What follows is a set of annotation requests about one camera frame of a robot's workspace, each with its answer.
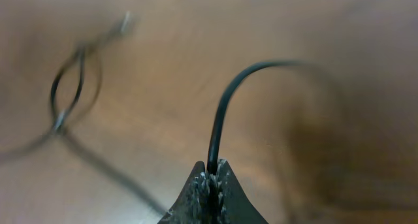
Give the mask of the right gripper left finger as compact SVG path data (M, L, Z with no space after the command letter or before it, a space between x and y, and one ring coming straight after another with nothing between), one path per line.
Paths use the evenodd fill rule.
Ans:
M206 170L202 161L192 168L178 198L158 224L202 224L210 222Z

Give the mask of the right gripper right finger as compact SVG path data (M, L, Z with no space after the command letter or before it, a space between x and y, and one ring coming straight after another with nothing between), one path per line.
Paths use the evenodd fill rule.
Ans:
M212 160L212 223L262 224L226 159Z

